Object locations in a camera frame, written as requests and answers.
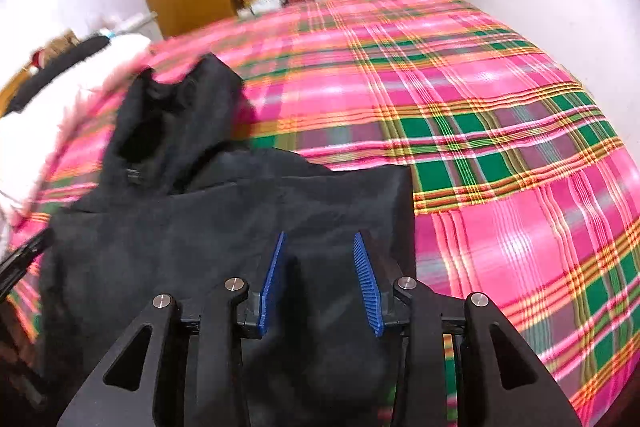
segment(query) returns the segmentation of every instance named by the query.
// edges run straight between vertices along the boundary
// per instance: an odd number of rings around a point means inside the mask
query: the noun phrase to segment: black jacket
[[[254,427],[354,425],[388,396],[394,360],[370,331],[353,266],[369,230],[415,276],[410,170],[332,172],[230,142],[241,79],[207,55],[175,86],[132,84],[99,184],[50,221],[42,263],[45,377],[59,405],[160,293],[203,296],[281,231],[294,260],[273,332],[243,341]]]

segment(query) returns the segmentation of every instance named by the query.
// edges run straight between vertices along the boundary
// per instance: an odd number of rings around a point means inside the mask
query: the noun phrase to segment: checkered blanket
[[[607,410],[640,357],[640,174],[571,74],[461,0],[294,6],[162,42],[147,62],[176,82],[206,52],[245,79],[236,134],[254,146],[412,166],[419,278],[487,293],[585,425]],[[105,93],[60,150],[14,247],[95,184],[123,95]],[[37,279],[34,263],[11,295],[32,338]]]

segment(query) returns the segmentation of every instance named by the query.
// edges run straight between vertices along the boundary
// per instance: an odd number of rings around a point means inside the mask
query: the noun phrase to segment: black cushion
[[[77,46],[69,48],[62,54],[52,58],[49,63],[31,78],[25,80],[9,102],[5,114],[21,112],[44,87],[57,76],[76,65],[78,62],[97,54],[107,47],[109,38],[105,36],[91,37]]]

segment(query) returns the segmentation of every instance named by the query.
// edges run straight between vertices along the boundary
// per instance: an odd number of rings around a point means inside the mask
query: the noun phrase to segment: black fabric
[[[52,58],[47,65],[25,80],[19,87],[14,97],[9,102],[4,114],[10,112],[21,112],[33,98],[48,86],[57,76],[82,62],[97,52],[106,48],[110,40],[105,36],[91,37],[77,46],[69,48],[55,58]]]
[[[52,216],[43,257],[44,376],[66,404],[159,293],[205,296],[287,233],[286,297],[243,341],[254,427],[371,425],[395,378],[394,346],[367,320],[354,234],[372,232],[415,276],[410,170],[332,172],[291,152],[230,142],[241,79],[207,55],[175,86],[149,71],[118,113],[100,182]]]

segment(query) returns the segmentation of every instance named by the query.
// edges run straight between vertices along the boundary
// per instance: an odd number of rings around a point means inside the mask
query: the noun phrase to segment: silver screw
[[[471,295],[471,302],[476,306],[483,307],[489,304],[489,297],[487,297],[484,293],[474,293]]]
[[[230,292],[241,290],[242,286],[244,286],[244,281],[239,277],[231,277],[225,281],[225,288]]]
[[[166,293],[156,295],[154,297],[153,303],[156,308],[166,308],[169,304],[171,304],[171,295],[167,295]]]
[[[401,277],[398,279],[398,286],[403,290],[413,290],[418,285],[413,277]]]

